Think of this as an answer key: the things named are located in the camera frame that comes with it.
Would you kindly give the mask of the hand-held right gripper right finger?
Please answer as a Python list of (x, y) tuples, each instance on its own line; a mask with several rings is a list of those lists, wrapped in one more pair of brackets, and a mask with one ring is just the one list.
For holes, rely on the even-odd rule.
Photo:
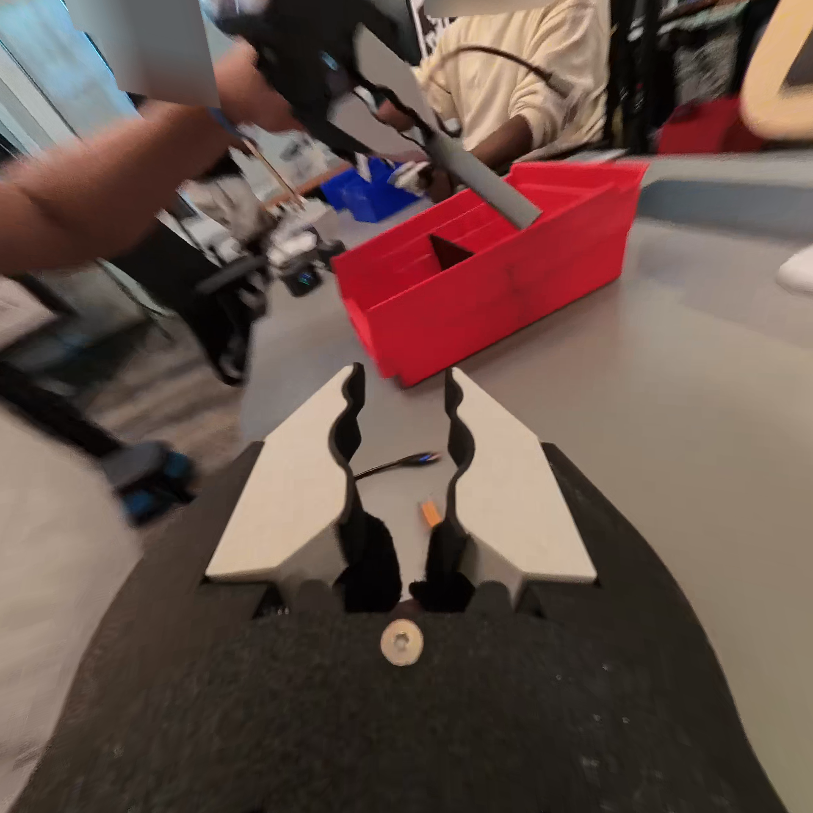
[(445, 373), (444, 406), (455, 469), (424, 576), (410, 586), (420, 607), (465, 611), (486, 584), (513, 607), (537, 582), (595, 586), (596, 566), (536, 434), (459, 368)]

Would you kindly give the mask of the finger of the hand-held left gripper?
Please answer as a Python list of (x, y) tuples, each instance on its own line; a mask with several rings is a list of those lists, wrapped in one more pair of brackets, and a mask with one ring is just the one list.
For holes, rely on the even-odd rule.
[(542, 211), (528, 198), (442, 131), (412, 69), (389, 46), (359, 25), (353, 47), (362, 79), (412, 119), (422, 133), (425, 152), (436, 166), (461, 180), (517, 229), (527, 229), (541, 217)]

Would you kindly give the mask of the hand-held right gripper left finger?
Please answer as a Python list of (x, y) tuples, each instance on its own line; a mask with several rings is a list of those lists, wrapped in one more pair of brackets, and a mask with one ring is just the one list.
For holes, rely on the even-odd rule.
[(350, 612), (389, 612), (402, 583), (392, 535), (366, 512), (351, 471), (365, 404), (361, 363), (343, 367), (266, 436), (205, 570), (210, 582), (268, 583), (291, 606), (303, 584)]

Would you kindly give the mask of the red plastic bin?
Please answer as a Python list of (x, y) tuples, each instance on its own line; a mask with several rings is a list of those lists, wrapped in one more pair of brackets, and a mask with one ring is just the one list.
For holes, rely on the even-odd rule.
[(516, 229), (464, 190), (332, 264), (384, 379), (411, 387), (616, 280), (642, 160), (518, 163), (506, 177), (542, 214)]

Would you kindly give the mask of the person's left forearm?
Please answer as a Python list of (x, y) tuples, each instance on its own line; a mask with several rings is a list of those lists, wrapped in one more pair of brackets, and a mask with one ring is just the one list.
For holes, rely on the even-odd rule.
[(238, 40), (215, 66), (220, 107), (152, 100), (136, 118), (2, 167), (1, 273), (65, 271), (135, 246), (186, 181), (231, 148), (236, 128), (302, 130)]

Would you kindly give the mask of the blue plastic bin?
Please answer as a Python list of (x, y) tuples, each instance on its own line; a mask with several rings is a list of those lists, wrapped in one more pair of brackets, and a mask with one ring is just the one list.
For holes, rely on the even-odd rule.
[(363, 223), (380, 223), (420, 198), (390, 183), (394, 167), (380, 158), (368, 160), (370, 180), (349, 168), (320, 186), (325, 201), (336, 211), (347, 210)]

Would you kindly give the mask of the black chair base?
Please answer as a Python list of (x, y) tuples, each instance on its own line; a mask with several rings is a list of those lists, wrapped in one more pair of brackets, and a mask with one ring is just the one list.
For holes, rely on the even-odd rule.
[(93, 460), (136, 527), (195, 500), (193, 462), (168, 444), (127, 444), (65, 396), (44, 389), (27, 373), (1, 363), (2, 403), (41, 432)]

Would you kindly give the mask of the person's pale trousers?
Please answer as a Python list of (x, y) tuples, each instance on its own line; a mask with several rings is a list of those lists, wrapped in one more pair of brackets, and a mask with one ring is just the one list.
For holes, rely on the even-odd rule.
[(100, 467), (2, 407), (1, 788), (8, 809), (141, 557)]

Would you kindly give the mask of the wood-framed black panel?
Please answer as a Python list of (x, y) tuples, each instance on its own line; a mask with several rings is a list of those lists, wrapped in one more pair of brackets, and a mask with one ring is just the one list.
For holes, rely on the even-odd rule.
[(812, 139), (812, 2), (780, 1), (755, 39), (740, 92), (747, 128), (767, 141)]

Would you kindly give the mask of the white stand base with post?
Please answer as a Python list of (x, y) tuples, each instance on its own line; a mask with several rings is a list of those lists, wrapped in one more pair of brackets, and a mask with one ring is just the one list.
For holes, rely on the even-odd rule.
[(813, 248), (808, 246), (789, 257), (777, 271), (778, 285), (790, 293), (811, 298), (812, 256)]

